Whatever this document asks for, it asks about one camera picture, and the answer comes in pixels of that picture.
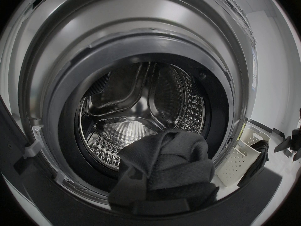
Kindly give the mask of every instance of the white wall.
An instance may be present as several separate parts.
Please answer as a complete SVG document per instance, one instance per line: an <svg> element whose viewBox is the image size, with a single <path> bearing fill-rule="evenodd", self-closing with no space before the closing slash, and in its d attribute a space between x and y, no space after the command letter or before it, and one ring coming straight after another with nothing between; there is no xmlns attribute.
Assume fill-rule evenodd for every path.
<svg viewBox="0 0 301 226"><path fill-rule="evenodd" d="M285 111L284 118L280 123L279 129L277 129L282 131L285 136L288 137L291 136L293 129L300 127L299 109L301 108L301 43L298 35L295 32L291 32L291 28L288 26L286 19L280 13L280 10L275 4L274 7L277 15L274 20L279 27L279 31L284 42L284 50L287 54L290 85L288 107Z"/></svg>
<svg viewBox="0 0 301 226"><path fill-rule="evenodd" d="M257 40L258 85L251 119L279 129L288 107L289 72L280 31L264 11L247 15Z"/></svg>

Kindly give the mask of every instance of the dark fabric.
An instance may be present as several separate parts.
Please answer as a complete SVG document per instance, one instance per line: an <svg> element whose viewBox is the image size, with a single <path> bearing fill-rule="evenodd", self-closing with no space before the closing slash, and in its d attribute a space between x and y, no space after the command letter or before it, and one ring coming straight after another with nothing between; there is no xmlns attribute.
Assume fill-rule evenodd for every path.
<svg viewBox="0 0 301 226"><path fill-rule="evenodd" d="M201 135L181 130L144 137L119 152L119 179L132 165L148 179L147 200L187 198L198 208L215 201L218 191L210 183L214 164L207 150Z"/></svg>
<svg viewBox="0 0 301 226"><path fill-rule="evenodd" d="M248 181L252 178L252 176L257 173L261 168L264 167L265 162L269 160L268 157L268 150L269 150L269 143L268 141L261 140L256 142L255 144L251 145L251 147L261 154L258 156L256 161L251 165L245 175L241 178L237 186L242 187L248 183Z"/></svg>

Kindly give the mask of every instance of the washing machine drum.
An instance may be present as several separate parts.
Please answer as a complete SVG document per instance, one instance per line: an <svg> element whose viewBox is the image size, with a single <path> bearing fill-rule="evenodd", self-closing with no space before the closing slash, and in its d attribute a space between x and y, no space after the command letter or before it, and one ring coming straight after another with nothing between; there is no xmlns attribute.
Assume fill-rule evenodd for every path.
<svg viewBox="0 0 301 226"><path fill-rule="evenodd" d="M25 0L10 24L1 133L11 147L1 169L52 224L221 225L233 213L249 223L268 203L255 181L177 215L124 213L107 201L120 150L145 136L201 134L215 167L233 147L256 93L256 40L233 0ZM277 179L268 170L257 178ZM239 212L254 197L256 209Z"/></svg>

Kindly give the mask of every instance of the washing machine door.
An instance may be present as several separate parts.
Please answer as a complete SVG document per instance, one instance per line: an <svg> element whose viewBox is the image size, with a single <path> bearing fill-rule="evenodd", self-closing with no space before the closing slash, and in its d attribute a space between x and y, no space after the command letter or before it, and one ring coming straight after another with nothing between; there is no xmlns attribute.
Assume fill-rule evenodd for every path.
<svg viewBox="0 0 301 226"><path fill-rule="evenodd" d="M298 124L301 46L275 0L24 0L0 45L1 172L47 223L260 225L293 185L274 148ZM218 200L112 209L119 151L174 128L206 139ZM269 161L239 187L257 140Z"/></svg>

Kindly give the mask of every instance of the label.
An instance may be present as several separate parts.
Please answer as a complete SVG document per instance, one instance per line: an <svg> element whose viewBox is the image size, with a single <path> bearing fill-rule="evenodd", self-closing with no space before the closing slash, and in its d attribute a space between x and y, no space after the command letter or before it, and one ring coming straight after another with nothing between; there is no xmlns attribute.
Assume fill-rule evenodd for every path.
<svg viewBox="0 0 301 226"><path fill-rule="evenodd" d="M255 53L253 51L253 82L252 82L252 89L256 89L256 81L257 81L257 59Z"/></svg>

